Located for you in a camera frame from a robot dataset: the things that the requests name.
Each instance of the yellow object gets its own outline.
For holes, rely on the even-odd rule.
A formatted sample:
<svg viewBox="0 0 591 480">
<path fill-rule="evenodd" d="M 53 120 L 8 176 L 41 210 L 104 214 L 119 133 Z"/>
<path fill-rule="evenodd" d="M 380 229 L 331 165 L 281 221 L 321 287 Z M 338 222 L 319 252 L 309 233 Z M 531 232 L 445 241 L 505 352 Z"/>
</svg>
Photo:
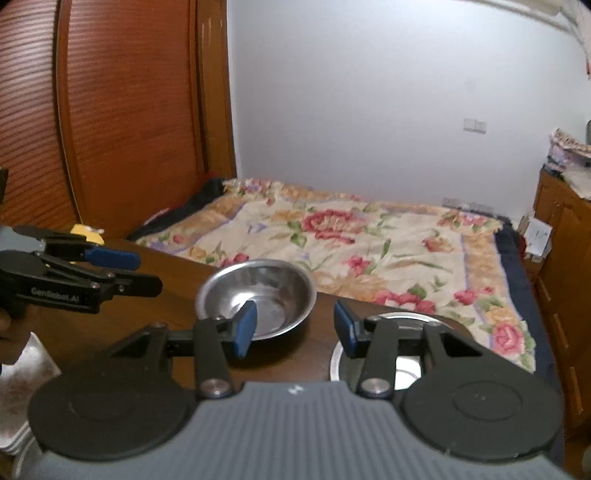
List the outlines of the yellow object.
<svg viewBox="0 0 591 480">
<path fill-rule="evenodd" d="M 102 229 L 98 230 L 98 229 L 92 228 L 88 225 L 82 225 L 81 223 L 77 223 L 72 227 L 72 230 L 70 230 L 70 233 L 84 235 L 86 237 L 87 241 L 93 242 L 94 244 L 98 244 L 98 245 L 105 244 L 105 241 L 101 237 L 101 234 L 105 233 L 105 231 Z"/>
</svg>

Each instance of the wall socket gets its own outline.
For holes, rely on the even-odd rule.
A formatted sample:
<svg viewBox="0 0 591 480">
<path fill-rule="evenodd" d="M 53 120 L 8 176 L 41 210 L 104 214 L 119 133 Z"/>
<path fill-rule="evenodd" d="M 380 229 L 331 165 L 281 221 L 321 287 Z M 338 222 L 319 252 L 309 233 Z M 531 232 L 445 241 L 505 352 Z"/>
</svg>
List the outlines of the wall socket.
<svg viewBox="0 0 591 480">
<path fill-rule="evenodd" d="M 490 205 L 478 202 L 467 202 L 462 199 L 453 199 L 450 197 L 443 197 L 441 206 L 446 208 L 454 208 L 457 210 L 464 210 L 465 212 L 481 213 L 483 215 L 494 216 L 495 210 Z"/>
<path fill-rule="evenodd" d="M 464 119 L 464 131 L 475 133 L 475 134 L 485 134 L 486 133 L 486 122 L 479 122 L 475 118 L 465 118 Z"/>
</svg>

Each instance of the wooden cabinet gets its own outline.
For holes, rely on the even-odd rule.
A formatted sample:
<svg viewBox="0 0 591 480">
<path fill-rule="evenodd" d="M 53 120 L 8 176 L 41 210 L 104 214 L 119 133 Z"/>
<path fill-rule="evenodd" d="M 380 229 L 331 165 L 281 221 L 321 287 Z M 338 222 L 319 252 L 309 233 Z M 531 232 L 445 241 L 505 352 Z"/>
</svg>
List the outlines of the wooden cabinet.
<svg viewBox="0 0 591 480">
<path fill-rule="evenodd" d="M 566 397 L 567 433 L 591 424 L 591 204 L 540 174 L 535 216 L 552 227 L 552 250 L 535 289 Z"/>
<path fill-rule="evenodd" d="M 225 0 L 0 4 L 3 222 L 125 236 L 235 176 Z"/>
</svg>

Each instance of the round black disc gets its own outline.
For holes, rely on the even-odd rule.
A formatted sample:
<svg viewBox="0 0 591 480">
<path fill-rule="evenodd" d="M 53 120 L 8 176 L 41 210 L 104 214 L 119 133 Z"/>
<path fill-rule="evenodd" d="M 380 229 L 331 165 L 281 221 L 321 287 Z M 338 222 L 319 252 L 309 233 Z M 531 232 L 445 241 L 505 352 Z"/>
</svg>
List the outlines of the round black disc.
<svg viewBox="0 0 591 480">
<path fill-rule="evenodd" d="M 543 450 L 554 439 L 561 405 L 542 380 L 508 362 L 500 369 L 498 362 L 487 368 L 467 358 L 451 363 L 417 380 L 402 401 L 407 421 L 426 442 L 497 462 Z"/>
<path fill-rule="evenodd" d="M 33 396 L 28 418 L 39 444 L 77 460 L 116 460 L 173 436 L 189 410 L 168 375 L 133 362 L 104 362 L 63 375 Z"/>
</svg>

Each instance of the wardrobe door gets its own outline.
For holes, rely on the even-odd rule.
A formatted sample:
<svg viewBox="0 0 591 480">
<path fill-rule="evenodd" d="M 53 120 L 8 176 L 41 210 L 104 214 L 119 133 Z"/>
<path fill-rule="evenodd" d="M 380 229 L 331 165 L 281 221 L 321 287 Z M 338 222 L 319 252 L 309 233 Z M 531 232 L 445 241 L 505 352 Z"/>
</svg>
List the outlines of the wardrobe door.
<svg viewBox="0 0 591 480">
<path fill-rule="evenodd" d="M 57 96 L 85 223 L 122 236 L 203 171 L 195 0 L 62 0 Z"/>
<path fill-rule="evenodd" d="M 66 228 L 77 220 L 53 83 L 56 0 L 0 10 L 0 166 L 10 170 L 2 223 Z"/>
<path fill-rule="evenodd" d="M 204 152 L 208 171 L 234 178 L 226 0 L 197 2 L 197 58 Z"/>
</svg>

